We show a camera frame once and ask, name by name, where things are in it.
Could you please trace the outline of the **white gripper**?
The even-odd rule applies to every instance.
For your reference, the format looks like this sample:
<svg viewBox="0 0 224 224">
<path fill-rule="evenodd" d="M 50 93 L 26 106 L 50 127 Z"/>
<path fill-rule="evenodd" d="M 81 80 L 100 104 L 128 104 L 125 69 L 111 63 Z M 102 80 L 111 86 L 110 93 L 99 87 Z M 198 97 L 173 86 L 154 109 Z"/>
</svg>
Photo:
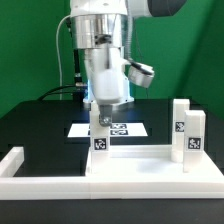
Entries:
<svg viewBox="0 0 224 224">
<path fill-rule="evenodd" d="M 118 48 L 85 50 L 85 68 L 92 94 L 99 106 L 99 124 L 112 123 L 112 106 L 124 95 L 122 59 Z"/>
</svg>

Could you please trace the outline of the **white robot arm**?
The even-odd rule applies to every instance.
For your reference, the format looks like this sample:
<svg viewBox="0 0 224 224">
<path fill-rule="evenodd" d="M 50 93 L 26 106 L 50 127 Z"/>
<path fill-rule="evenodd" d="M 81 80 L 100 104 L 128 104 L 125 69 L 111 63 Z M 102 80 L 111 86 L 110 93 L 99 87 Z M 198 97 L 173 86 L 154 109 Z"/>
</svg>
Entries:
<svg viewBox="0 0 224 224">
<path fill-rule="evenodd" d="M 70 0 L 74 47 L 84 64 L 99 124 L 112 123 L 113 108 L 129 101 L 129 84 L 149 87 L 152 67 L 131 58 L 133 20 L 175 15 L 187 0 Z"/>
</svg>

